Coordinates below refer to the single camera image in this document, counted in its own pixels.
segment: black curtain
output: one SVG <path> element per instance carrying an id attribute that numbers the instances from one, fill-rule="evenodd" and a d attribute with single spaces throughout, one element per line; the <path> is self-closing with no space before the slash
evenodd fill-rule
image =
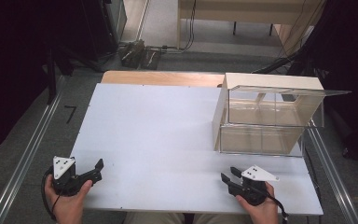
<path id="1" fill-rule="evenodd" d="M 358 154 L 358 1 L 327 1 L 321 23 L 309 58 L 325 89 L 352 91 L 327 97 L 325 105 L 346 147 Z"/>
<path id="2" fill-rule="evenodd" d="M 21 1 L 0 1 L 0 144 L 46 88 L 45 46 L 30 9 Z"/>

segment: metal rail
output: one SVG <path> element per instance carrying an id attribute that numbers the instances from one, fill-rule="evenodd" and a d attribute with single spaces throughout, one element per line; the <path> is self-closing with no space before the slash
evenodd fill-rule
<path id="1" fill-rule="evenodd" d="M 34 159 L 34 154 L 39 148 L 39 144 L 43 139 L 43 135 L 46 132 L 46 129 L 51 121 L 52 116 L 57 108 L 58 103 L 60 102 L 62 96 L 62 89 L 66 84 L 67 77 L 61 76 L 58 81 L 57 96 L 48 105 L 43 113 L 42 118 L 39 120 L 39 123 L 36 126 L 33 136 L 31 137 L 30 142 L 28 143 L 27 148 L 21 156 L 17 167 L 7 182 L 2 194 L 0 196 L 0 223 L 3 223 L 7 213 L 10 209 L 10 206 L 13 204 L 14 199 L 20 189 L 21 183 L 27 174 L 27 171 L 31 165 L 32 160 Z"/>
<path id="2" fill-rule="evenodd" d="M 358 224 L 358 213 L 354 207 L 351 196 L 349 195 L 344 182 L 342 181 L 337 171 L 336 165 L 330 157 L 327 147 L 322 139 L 321 134 L 317 129 L 308 129 L 310 138 L 321 160 L 322 166 L 326 172 L 330 185 L 336 195 L 342 213 L 347 220 L 347 223 Z"/>
<path id="3" fill-rule="evenodd" d="M 139 23 L 138 32 L 136 33 L 135 40 L 139 40 L 141 38 L 142 31 L 144 30 L 144 25 L 145 25 L 145 20 L 146 20 L 146 15 L 147 15 L 147 12 L 149 9 L 149 5 L 150 5 L 150 0 L 146 0 L 144 12 L 142 13 L 141 22 Z"/>

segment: white table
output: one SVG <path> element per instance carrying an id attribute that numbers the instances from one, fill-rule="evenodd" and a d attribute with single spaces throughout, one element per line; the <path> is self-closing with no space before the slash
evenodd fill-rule
<path id="1" fill-rule="evenodd" d="M 103 210 L 244 213 L 220 173 L 256 164 L 278 176 L 289 214 L 321 215 L 303 158 L 213 151 L 219 89 L 98 84 L 72 152 L 78 174 L 104 161 L 85 206 Z"/>

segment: black cable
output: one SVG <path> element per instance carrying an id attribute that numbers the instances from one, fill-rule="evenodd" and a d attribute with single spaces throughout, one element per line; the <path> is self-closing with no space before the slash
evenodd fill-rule
<path id="1" fill-rule="evenodd" d="M 320 7 L 321 3 L 322 3 L 322 0 L 319 2 L 318 6 L 317 6 L 317 7 L 315 8 L 315 10 L 313 11 L 313 13 L 312 13 L 312 15 L 311 15 L 311 17 L 310 17 L 310 20 L 308 21 L 306 27 L 308 27 L 309 24 L 310 24 L 310 22 L 313 20 L 313 17 L 314 17 L 314 15 L 315 15 L 317 9 Z M 296 42 L 290 49 L 294 48 L 294 47 L 297 45 L 297 43 L 298 43 L 299 41 L 302 41 L 305 37 L 307 37 L 307 35 L 305 35 L 305 36 L 301 37 L 299 40 L 297 40 L 297 42 Z M 290 62 L 293 61 L 297 56 L 300 55 L 299 52 L 304 48 L 304 46 L 303 46 L 303 48 L 301 48 L 300 50 L 296 51 L 295 53 L 289 55 L 288 57 L 286 57 L 286 58 L 281 58 L 281 57 L 279 57 L 279 56 L 280 56 L 280 54 L 281 54 L 281 52 L 282 52 L 282 50 L 283 50 L 283 47 L 284 47 L 284 45 L 282 46 L 282 49 L 281 49 L 281 51 L 279 52 L 277 59 L 275 59 L 272 64 L 270 64 L 270 65 L 267 66 L 267 67 L 254 70 L 252 73 L 266 74 L 266 73 L 269 73 L 269 72 L 271 72 L 271 71 L 273 71 L 273 70 L 275 70 L 275 69 L 277 69 L 277 68 L 279 68 L 279 67 L 281 67 L 281 66 L 283 66 L 283 65 L 285 65 L 285 64 L 287 64 L 287 63 L 290 63 Z"/>
<path id="2" fill-rule="evenodd" d="M 52 211 L 50 211 L 50 208 L 48 207 L 48 200 L 46 199 L 46 192 L 45 192 L 46 179 L 48 175 L 52 173 L 53 173 L 53 166 L 50 166 L 42 177 L 42 184 L 40 187 L 41 187 L 43 205 L 45 206 L 46 211 L 48 211 L 48 214 L 50 215 L 51 219 L 57 221 L 57 218 L 54 216 L 54 214 L 52 213 Z"/>
<path id="3" fill-rule="evenodd" d="M 261 195 L 264 195 L 264 196 L 270 198 L 273 202 L 275 202 L 275 203 L 278 205 L 278 207 L 281 208 L 282 224 L 286 224 L 286 223 L 287 223 L 289 214 L 287 214 L 286 212 L 284 212 L 283 204 L 282 204 L 280 201 L 278 201 L 278 199 L 272 197 L 268 192 L 266 193 L 266 192 L 264 192 L 264 191 L 261 191 L 260 189 L 257 189 L 257 188 L 255 188 L 255 187 L 253 187 L 253 186 L 250 186 L 250 185 L 248 185 L 248 187 L 249 187 L 250 189 L 256 191 L 257 193 L 259 193 L 259 194 L 261 194 Z"/>
<path id="4" fill-rule="evenodd" d="M 316 13 L 316 11 L 318 10 L 318 8 L 320 7 L 321 3 L 322 3 L 322 0 L 319 1 L 318 6 L 315 8 L 315 10 L 313 10 L 313 13 L 312 13 L 312 15 L 310 16 L 310 20 L 307 22 L 307 25 L 305 26 L 305 29 L 308 29 L 308 27 L 310 26 L 310 22 L 313 20 L 313 16 L 315 16 L 315 13 Z M 290 49 L 293 49 L 293 48 L 298 44 L 298 42 L 302 41 L 305 37 L 307 37 L 307 35 L 304 35 L 304 36 L 302 36 L 301 38 L 299 38 L 299 39 L 297 40 L 297 42 L 296 42 Z"/>
<path id="5" fill-rule="evenodd" d="M 191 11 L 191 17 L 190 17 L 190 37 L 187 40 L 186 46 L 182 50 L 190 49 L 194 42 L 194 18 L 196 15 L 196 5 L 197 5 L 197 0 L 194 0 L 193 9 Z"/>
<path id="6" fill-rule="evenodd" d="M 106 64 L 107 64 L 112 58 L 114 58 L 116 55 L 118 55 L 118 50 L 117 50 L 117 52 L 115 52 L 115 53 L 112 53 L 112 54 L 110 54 L 110 55 L 107 55 L 103 62 L 101 62 L 101 63 L 96 63 L 95 66 L 102 67 L 102 66 L 106 65 Z M 75 68 L 90 68 L 89 66 L 78 65 L 78 64 L 73 64 L 73 67 L 75 67 Z"/>
<path id="7" fill-rule="evenodd" d="M 282 52 L 282 50 L 284 49 L 284 46 L 286 45 L 287 40 L 290 38 L 290 35 L 292 35 L 293 28 L 296 26 L 296 23 L 298 22 L 298 19 L 300 19 L 302 13 L 304 12 L 305 2 L 307 2 L 307 0 L 304 0 L 303 4 L 302 4 L 302 6 L 301 6 L 301 12 L 300 12 L 300 14 L 298 15 L 298 17 L 297 17 L 295 23 L 293 24 L 292 29 L 290 29 L 289 36 L 287 36 L 286 40 L 284 41 L 284 44 L 282 44 L 282 48 L 281 48 L 281 50 L 280 50 L 279 53 L 278 53 L 278 58 L 280 58 L 281 52 Z"/>
<path id="8" fill-rule="evenodd" d="M 57 221 L 57 218 L 54 216 L 54 207 L 57 204 L 57 201 L 61 198 L 63 191 L 65 190 L 66 184 L 63 186 L 60 194 L 58 195 L 56 201 L 51 206 L 51 210 L 48 207 L 48 200 L 46 199 L 46 192 L 45 192 L 45 185 L 46 185 L 46 179 L 48 175 L 53 174 L 53 166 L 50 166 L 48 170 L 45 172 L 45 174 L 42 177 L 42 185 L 41 185 L 41 193 L 42 193 L 42 199 L 43 199 L 43 205 L 45 206 L 46 210 L 48 211 L 48 214 L 50 215 L 51 219 L 54 221 Z"/>

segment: hand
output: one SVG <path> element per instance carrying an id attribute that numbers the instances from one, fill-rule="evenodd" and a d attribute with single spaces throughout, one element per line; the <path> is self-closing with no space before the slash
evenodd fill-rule
<path id="1" fill-rule="evenodd" d="M 59 197 L 52 186 L 53 176 L 49 175 L 45 185 L 46 196 L 51 204 L 54 204 Z M 83 184 L 77 195 L 72 197 L 61 196 L 54 206 L 53 214 L 60 224 L 80 224 L 83 216 L 83 201 L 90 191 L 92 181 L 88 180 Z"/>
<path id="2" fill-rule="evenodd" d="M 274 188 L 266 182 L 267 191 L 274 196 Z M 243 209 L 248 211 L 254 224 L 278 224 L 278 205 L 267 198 L 258 206 L 252 206 L 240 195 L 235 196 Z"/>

